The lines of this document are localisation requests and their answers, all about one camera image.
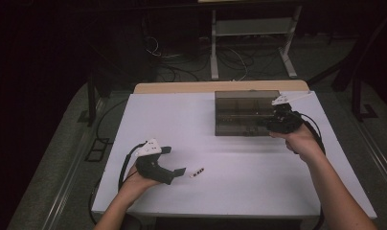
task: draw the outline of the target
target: dark background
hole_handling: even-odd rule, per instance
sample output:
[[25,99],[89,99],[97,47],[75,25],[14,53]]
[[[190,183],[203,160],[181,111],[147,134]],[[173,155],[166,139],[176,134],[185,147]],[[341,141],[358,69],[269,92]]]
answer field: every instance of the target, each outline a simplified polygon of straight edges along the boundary
[[[145,1],[136,2],[125,2],[122,7],[141,6]],[[298,36],[367,37],[381,12],[387,12],[381,7],[386,1],[312,2],[303,9]],[[193,35],[209,33],[202,26],[208,23],[208,11],[173,14],[172,18],[139,11],[74,13],[74,8],[119,6],[114,1],[0,0],[0,229],[9,224],[66,106],[91,73],[98,76],[103,96],[113,85],[132,89],[155,77],[156,60],[145,52],[147,30],[169,44],[173,39],[196,44]],[[148,16],[155,20],[143,28],[141,18]],[[182,29],[180,23],[191,27]],[[169,28],[159,29],[162,25]],[[171,38],[161,33],[165,31],[181,33]],[[119,40],[125,44],[115,45]],[[195,53],[194,49],[186,52]],[[387,27],[370,52],[358,74],[381,91],[387,102],[387,90],[383,90],[387,89]],[[378,73],[383,80],[372,77]]]

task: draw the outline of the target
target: white surface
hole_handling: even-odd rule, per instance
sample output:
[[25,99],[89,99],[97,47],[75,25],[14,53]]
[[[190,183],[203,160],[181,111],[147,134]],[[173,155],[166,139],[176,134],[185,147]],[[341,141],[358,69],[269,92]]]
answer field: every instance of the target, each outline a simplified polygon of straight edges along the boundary
[[[316,95],[291,103],[319,125],[327,155],[357,202],[376,217],[341,149]],[[125,156],[156,138],[171,146],[159,164],[185,174],[143,194],[130,213],[153,216],[305,218],[319,215],[320,203],[306,164],[282,139],[215,136],[214,93],[133,94],[128,100],[92,210],[104,212],[117,193]],[[132,155],[129,167],[135,161]],[[204,171],[194,178],[198,169]]]

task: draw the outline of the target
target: power cord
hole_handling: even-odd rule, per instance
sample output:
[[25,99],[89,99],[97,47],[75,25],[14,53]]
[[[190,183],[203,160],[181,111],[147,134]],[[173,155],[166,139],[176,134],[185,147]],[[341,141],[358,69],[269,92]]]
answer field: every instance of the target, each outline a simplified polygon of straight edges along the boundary
[[107,114],[109,114],[113,109],[115,109],[117,106],[119,106],[120,104],[123,104],[124,102],[126,102],[127,100],[122,100],[121,102],[119,102],[119,103],[116,103],[115,105],[113,105],[111,108],[109,108],[104,114],[103,114],[103,116],[101,117],[101,119],[99,120],[99,122],[98,122],[98,125],[97,125],[97,127],[96,127],[96,140],[98,140],[99,142],[101,142],[102,144],[105,144],[105,145],[113,145],[113,142],[108,142],[107,141],[107,138],[105,139],[105,138],[102,138],[101,136],[100,136],[100,134],[99,134],[99,129],[100,129],[100,127],[101,127],[101,123],[102,123],[102,121],[103,121],[103,119],[104,119],[104,117],[107,115]]

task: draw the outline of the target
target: small black object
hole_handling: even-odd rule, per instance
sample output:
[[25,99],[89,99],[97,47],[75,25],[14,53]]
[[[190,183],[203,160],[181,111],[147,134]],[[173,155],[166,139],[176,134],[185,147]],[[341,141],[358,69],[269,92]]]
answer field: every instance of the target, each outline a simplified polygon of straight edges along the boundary
[[141,176],[170,185],[175,177],[185,173],[186,168],[172,172],[159,166],[158,158],[160,158],[161,154],[170,153],[171,147],[162,147],[161,150],[161,153],[138,157],[136,160],[136,168]]

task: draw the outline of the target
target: gray carpet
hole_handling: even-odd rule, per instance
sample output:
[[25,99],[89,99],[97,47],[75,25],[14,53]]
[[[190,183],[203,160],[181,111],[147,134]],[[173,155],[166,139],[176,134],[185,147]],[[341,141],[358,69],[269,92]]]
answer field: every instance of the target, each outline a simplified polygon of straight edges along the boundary
[[[353,46],[352,40],[334,41],[331,45],[328,45],[327,41],[328,38],[323,35],[295,39],[289,54],[299,79],[308,80],[332,66],[342,59]],[[277,54],[277,45],[282,41],[278,38],[266,37],[259,43],[262,46],[243,45],[254,42],[252,39],[220,41],[218,55],[227,63],[226,65],[219,63],[221,81],[238,80],[245,73],[247,74],[244,81],[287,79],[284,66]],[[223,49],[224,46],[242,55],[243,61],[248,63],[247,72],[236,54],[229,52],[229,49]],[[157,80],[195,81],[195,78],[198,78],[208,81],[211,76],[208,51],[204,48],[204,55],[196,59],[168,58],[165,61],[168,65],[191,71],[191,73],[180,71],[174,75],[169,68],[163,67],[158,70],[160,74]],[[366,144],[359,131],[361,126],[364,126],[373,135],[387,159],[387,105],[379,99],[369,85],[364,85],[363,102],[374,108],[378,118],[366,119],[363,124],[360,124],[350,112],[350,90],[337,93],[331,90],[330,84],[334,77],[335,73],[311,86],[311,89],[317,92],[337,138],[376,210],[378,218],[375,223],[378,229],[387,229],[387,180],[384,179],[383,173],[370,153],[370,146]],[[100,99],[97,121],[114,105],[126,100],[127,96],[128,92],[116,91],[110,98]],[[121,103],[104,116],[99,128],[101,137],[110,138],[110,141],[113,141],[125,104],[126,102]],[[101,162],[84,161],[84,157],[91,150],[96,138],[95,133],[98,127],[97,122],[91,127],[88,127],[87,123],[79,122],[79,117],[85,110],[87,110],[87,96],[84,86],[68,105],[68,110],[11,220],[9,229],[93,228],[94,224],[88,213],[88,201],[96,183],[102,176],[110,153],[110,145],[107,146]],[[93,217],[99,219],[100,216],[93,215]],[[166,221],[161,223],[165,224],[165,228],[168,226],[169,229],[172,229],[170,223]]]

